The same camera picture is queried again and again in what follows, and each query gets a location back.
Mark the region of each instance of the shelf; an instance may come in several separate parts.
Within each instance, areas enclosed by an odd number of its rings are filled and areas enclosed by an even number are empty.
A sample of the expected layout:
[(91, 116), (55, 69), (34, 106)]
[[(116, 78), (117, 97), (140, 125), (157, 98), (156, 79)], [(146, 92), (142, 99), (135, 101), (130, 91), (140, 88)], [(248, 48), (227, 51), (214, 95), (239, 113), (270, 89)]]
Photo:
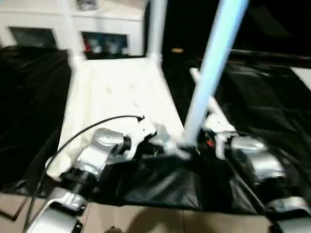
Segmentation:
[[(99, 0), (99, 9), (79, 11), (76, 0), (69, 0), (72, 16), (142, 20), (145, 0)], [(57, 0), (2, 0), (0, 12), (60, 15)]]

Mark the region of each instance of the floor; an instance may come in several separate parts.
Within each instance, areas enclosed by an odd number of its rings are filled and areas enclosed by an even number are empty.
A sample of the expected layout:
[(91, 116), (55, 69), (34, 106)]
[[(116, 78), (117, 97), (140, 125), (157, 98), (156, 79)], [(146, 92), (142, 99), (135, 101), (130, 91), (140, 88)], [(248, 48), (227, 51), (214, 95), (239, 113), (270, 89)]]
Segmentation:
[[(23, 196), (1, 195), (0, 209), (10, 214)], [(44, 200), (35, 203), (37, 211)], [(26, 215), (23, 208), (16, 222), (0, 217), (2, 233), (21, 233)], [(84, 233), (267, 233), (269, 222), (259, 216), (233, 216), (139, 206), (114, 207), (91, 203), (80, 218)]]

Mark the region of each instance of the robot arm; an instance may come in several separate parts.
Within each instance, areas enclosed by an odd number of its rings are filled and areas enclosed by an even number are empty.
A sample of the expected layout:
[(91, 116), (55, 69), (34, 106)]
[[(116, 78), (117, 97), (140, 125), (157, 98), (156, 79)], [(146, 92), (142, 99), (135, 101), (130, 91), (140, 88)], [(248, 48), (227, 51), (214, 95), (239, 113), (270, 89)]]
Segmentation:
[(130, 161), (139, 143), (155, 133), (153, 124), (146, 119), (126, 136), (109, 129), (96, 130), (72, 168), (61, 175), (61, 187), (52, 191), (26, 232), (81, 232), (83, 227), (77, 217), (83, 214), (105, 166)]
[(225, 159), (244, 187), (259, 202), (260, 213), (271, 222), (272, 233), (311, 232), (311, 209), (292, 187), (289, 176), (269, 147), (261, 140), (238, 133), (216, 135), (216, 155)]
[[(62, 174), (61, 187), (52, 191), (26, 232), (81, 232), (83, 227), (77, 217), (83, 214), (105, 166), (131, 161), (138, 145), (155, 133), (153, 124), (146, 119), (127, 135), (104, 128), (95, 131), (72, 168)], [(273, 223), (271, 232), (311, 232), (308, 203), (287, 185), (288, 175), (282, 163), (263, 141), (236, 132), (221, 132), (215, 136), (215, 152), (240, 177), (245, 195), (251, 193), (258, 201), (260, 213)]]

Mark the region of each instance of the white platform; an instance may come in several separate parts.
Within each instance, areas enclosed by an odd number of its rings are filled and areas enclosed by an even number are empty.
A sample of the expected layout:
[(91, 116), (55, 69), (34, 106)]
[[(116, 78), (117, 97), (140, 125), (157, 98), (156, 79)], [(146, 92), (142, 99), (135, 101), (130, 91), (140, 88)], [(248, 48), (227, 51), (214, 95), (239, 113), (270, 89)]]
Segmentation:
[[(178, 139), (183, 125), (162, 70), (149, 58), (75, 61), (66, 105), (60, 145), (84, 127), (109, 117), (144, 115), (163, 124)], [(135, 118), (116, 119), (99, 127), (132, 131)], [(92, 137), (95, 129), (73, 141), (65, 150), (72, 159)]]

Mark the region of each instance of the light blue pole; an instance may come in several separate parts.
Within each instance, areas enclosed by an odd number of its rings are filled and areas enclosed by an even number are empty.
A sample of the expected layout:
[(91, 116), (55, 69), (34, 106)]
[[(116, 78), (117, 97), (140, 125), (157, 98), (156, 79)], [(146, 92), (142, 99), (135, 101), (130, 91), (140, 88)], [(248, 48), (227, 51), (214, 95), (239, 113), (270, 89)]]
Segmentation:
[(196, 143), (213, 96), (230, 54), (248, 0), (220, 0), (201, 66), (201, 78), (195, 87), (188, 111), (184, 139)]

